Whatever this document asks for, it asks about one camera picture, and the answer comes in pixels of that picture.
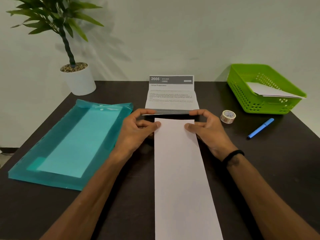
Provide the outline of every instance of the blue marker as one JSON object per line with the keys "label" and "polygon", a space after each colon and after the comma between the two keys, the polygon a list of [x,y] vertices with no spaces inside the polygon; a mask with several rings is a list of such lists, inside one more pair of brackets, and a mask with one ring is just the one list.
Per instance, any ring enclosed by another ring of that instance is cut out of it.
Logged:
{"label": "blue marker", "polygon": [[260,131],[262,131],[264,128],[266,128],[268,125],[270,125],[275,119],[271,118],[268,119],[266,122],[262,124],[258,129],[256,129],[254,132],[252,132],[250,135],[248,135],[248,139],[254,137],[256,134],[258,134]]}

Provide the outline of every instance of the floor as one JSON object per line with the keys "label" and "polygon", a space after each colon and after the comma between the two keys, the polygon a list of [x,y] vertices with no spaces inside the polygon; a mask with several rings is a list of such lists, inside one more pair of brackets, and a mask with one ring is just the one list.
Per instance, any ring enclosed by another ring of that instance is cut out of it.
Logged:
{"label": "floor", "polygon": [[3,167],[3,165],[10,159],[12,155],[3,155],[0,154],[0,168]]}

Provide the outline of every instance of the roll of tape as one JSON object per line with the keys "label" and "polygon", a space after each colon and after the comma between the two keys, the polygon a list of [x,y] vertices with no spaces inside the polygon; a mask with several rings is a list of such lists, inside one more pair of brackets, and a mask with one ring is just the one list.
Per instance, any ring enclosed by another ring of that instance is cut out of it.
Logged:
{"label": "roll of tape", "polygon": [[230,110],[225,110],[222,112],[220,119],[226,124],[231,124],[236,118],[236,114]]}

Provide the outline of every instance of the artificial plant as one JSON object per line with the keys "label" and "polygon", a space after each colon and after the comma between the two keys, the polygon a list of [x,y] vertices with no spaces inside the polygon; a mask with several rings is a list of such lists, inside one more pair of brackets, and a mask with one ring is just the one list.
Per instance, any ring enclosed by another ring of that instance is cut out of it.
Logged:
{"label": "artificial plant", "polygon": [[73,38],[73,31],[76,31],[85,41],[88,41],[86,35],[81,30],[75,19],[85,20],[95,25],[102,26],[101,23],[94,20],[92,17],[82,13],[83,9],[102,8],[88,2],[77,0],[17,0],[22,2],[18,5],[17,10],[7,11],[12,15],[26,15],[29,18],[22,24],[15,25],[12,28],[24,25],[29,28],[34,28],[29,34],[34,35],[47,30],[53,30],[59,34],[65,45],[66,52],[69,56],[70,65],[72,68],[76,66],[74,56],[71,52],[69,42],[66,38],[66,32]]}

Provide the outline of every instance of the person's left hand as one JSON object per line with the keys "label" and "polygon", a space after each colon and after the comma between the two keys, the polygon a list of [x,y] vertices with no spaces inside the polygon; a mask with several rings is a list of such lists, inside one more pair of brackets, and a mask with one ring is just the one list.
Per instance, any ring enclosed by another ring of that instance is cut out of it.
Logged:
{"label": "person's left hand", "polygon": [[138,120],[140,115],[153,115],[153,109],[137,109],[123,120],[121,131],[114,150],[121,153],[128,160],[132,153],[142,144],[142,142],[161,126],[159,121],[150,122]]}

